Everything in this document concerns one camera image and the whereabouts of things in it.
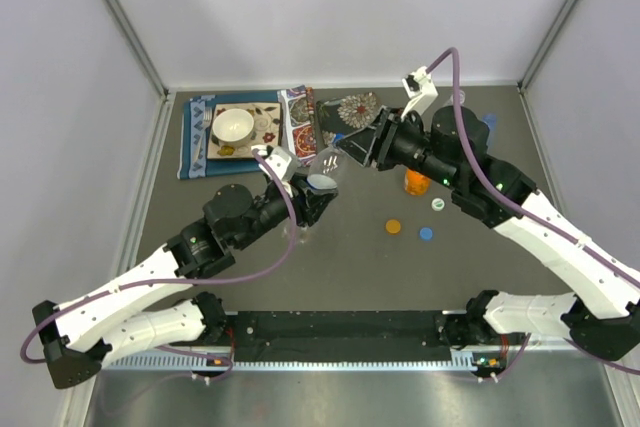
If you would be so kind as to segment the red-blue label water bottle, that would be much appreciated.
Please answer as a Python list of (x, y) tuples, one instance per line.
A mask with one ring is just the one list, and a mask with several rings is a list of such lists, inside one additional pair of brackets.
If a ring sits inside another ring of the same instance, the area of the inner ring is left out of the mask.
[(308, 184), (316, 190), (337, 190), (348, 166), (348, 157), (334, 145), (316, 155), (307, 174)]

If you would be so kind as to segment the orange juice bottle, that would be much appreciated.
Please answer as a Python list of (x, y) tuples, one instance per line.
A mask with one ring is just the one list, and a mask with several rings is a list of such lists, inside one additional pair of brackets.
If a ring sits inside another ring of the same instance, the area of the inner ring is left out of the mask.
[(408, 169), (404, 178), (404, 190), (412, 196), (424, 195), (431, 184), (431, 180), (419, 172)]

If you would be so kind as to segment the orange bottle cap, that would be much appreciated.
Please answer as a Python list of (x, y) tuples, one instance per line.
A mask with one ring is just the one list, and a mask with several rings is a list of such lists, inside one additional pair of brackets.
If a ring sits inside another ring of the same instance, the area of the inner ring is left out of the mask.
[(397, 219), (389, 219), (385, 223), (385, 231), (390, 235), (397, 235), (401, 232), (402, 225)]

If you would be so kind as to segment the white green bottle cap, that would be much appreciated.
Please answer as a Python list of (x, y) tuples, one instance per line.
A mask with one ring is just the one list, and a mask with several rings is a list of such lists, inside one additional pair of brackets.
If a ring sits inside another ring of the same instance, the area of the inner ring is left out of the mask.
[(446, 206), (445, 201), (442, 198), (434, 198), (431, 202), (431, 208), (435, 212), (441, 212)]

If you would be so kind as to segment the blue bottle cap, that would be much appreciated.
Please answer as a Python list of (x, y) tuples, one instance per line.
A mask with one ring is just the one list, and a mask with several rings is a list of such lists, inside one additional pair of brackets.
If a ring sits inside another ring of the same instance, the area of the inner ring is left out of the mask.
[(419, 231), (419, 236), (424, 241), (430, 241), (433, 239), (433, 230), (429, 227), (422, 227)]

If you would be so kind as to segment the green label water bottle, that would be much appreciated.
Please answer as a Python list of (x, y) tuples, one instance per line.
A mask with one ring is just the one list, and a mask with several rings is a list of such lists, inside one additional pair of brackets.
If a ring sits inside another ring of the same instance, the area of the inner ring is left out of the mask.
[(464, 106), (464, 102), (465, 102), (465, 92), (463, 90), (460, 90), (459, 93), (456, 95), (455, 92), (452, 91), (449, 99), (445, 102), (445, 106), (451, 106), (453, 107), (455, 105), (455, 100), (458, 100), (458, 104), (462, 107)]

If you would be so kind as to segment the blue label water bottle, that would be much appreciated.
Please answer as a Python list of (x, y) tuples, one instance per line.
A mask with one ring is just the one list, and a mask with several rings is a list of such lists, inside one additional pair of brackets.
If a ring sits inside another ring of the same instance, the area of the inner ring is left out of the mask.
[(487, 125), (489, 129), (489, 136), (487, 139), (487, 144), (490, 145), (493, 139), (493, 136), (496, 131), (497, 126), (497, 115), (494, 113), (485, 114), (482, 118), (483, 122)]

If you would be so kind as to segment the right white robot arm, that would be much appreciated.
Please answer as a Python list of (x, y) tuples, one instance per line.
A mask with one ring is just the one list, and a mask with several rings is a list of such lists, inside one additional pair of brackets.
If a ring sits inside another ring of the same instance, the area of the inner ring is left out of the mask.
[(470, 109), (438, 109), (430, 128), (415, 113), (384, 107), (367, 127), (335, 145), (364, 167), (404, 166), (450, 189), (466, 215), (509, 239), (560, 278), (561, 295), (484, 290), (442, 336), (452, 345), (487, 343), (500, 334), (564, 338), (603, 360), (639, 345), (639, 275), (616, 262), (553, 206), (536, 183), (487, 152), (490, 129)]

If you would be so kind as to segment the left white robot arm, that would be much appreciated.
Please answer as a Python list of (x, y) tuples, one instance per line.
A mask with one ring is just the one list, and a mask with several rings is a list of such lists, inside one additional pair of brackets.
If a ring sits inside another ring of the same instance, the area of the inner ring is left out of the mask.
[(54, 387), (75, 387), (115, 361), (147, 349), (220, 341), (226, 334), (226, 314), (213, 294), (199, 294), (154, 313), (146, 309), (207, 284), (234, 264), (234, 252), (284, 221), (313, 226), (337, 195), (337, 182), (321, 174), (268, 180), (259, 196), (243, 185), (227, 184), (204, 205), (202, 218), (126, 273), (72, 301), (36, 305), (32, 315)]

